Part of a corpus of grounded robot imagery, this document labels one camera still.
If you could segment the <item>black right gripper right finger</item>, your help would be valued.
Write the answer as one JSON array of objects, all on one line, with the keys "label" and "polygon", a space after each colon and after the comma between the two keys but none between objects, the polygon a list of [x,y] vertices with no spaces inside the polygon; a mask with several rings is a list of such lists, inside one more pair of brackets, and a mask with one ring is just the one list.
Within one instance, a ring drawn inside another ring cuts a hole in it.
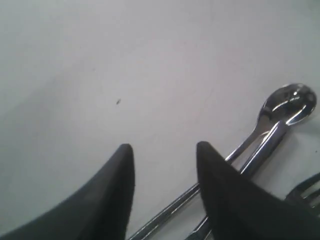
[{"label": "black right gripper right finger", "polygon": [[269,194],[207,141],[196,145],[197,180],[215,240],[318,240],[320,219]]}]

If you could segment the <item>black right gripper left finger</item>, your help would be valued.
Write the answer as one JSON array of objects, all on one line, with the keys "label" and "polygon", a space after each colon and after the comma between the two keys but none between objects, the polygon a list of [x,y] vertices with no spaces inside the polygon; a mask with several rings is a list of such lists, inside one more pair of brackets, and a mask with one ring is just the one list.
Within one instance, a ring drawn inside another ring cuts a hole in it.
[{"label": "black right gripper left finger", "polygon": [[124,143],[79,190],[1,239],[124,240],[134,192],[134,151]]}]

